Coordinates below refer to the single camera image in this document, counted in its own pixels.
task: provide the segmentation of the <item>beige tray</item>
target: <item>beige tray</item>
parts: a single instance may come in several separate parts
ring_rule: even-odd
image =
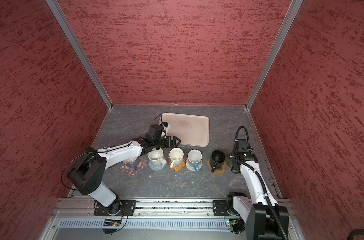
[[[178,113],[162,113],[162,121],[170,124],[167,136],[177,136],[181,144],[206,147],[208,145],[209,119]]]

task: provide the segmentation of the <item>blue woven coaster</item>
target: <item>blue woven coaster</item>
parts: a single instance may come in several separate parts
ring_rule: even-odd
[[[165,167],[165,165],[161,164],[161,165],[159,165],[159,166],[154,166],[153,164],[151,164],[151,161],[150,161],[150,163],[149,163],[149,167],[150,167],[152,170],[154,170],[154,171],[159,171],[159,170],[161,170],[162,168],[164,168],[164,167]]]

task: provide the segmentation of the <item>metal corner post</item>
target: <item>metal corner post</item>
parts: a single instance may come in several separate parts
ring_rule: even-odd
[[[283,19],[282,25],[278,31],[278,34],[274,40],[273,46],[271,47],[271,50],[269,52],[269,55],[266,58],[266,62],[263,65],[261,74],[259,75],[255,87],[249,97],[249,100],[246,103],[246,108],[248,110],[251,109],[251,106],[259,92],[259,89],[261,89],[262,84],[267,76],[267,73],[270,70],[271,65],[274,62],[274,59],[276,57],[276,55],[278,54],[278,51],[287,35],[287,32],[290,29],[291,24],[293,23],[293,20],[298,12],[298,10],[300,9],[300,6],[302,4],[303,0],[293,0],[289,6],[289,9],[287,10],[286,16]]]
[[[83,51],[81,44],[79,43],[77,37],[75,36],[73,30],[70,27],[69,22],[67,21],[66,17],[64,16],[64,13],[59,6],[58,2],[56,0],[46,0],[46,3],[49,5],[51,11],[54,14],[54,17],[57,19],[58,23],[60,24],[64,34],[70,41],[71,45],[74,48],[74,51],[77,53],[79,59],[81,60],[83,66],[85,67],[86,71],[88,72],[91,80],[93,81],[95,87],[97,88],[99,94],[105,101],[107,107],[109,109],[112,108],[113,104],[106,93],[106,90],[104,89],[101,81],[98,78],[97,73],[94,71],[93,66],[91,65],[86,53]]]

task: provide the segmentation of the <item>blue mug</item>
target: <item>blue mug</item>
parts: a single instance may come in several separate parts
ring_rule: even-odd
[[[189,151],[187,154],[187,159],[190,162],[190,165],[195,168],[196,172],[199,172],[199,163],[202,160],[202,153],[196,149]]]

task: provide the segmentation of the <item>black mug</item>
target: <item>black mug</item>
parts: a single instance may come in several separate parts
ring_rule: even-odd
[[[220,168],[223,165],[224,161],[225,161],[225,154],[222,151],[215,150],[211,154],[211,159],[210,159],[211,172],[214,172],[214,170]]]

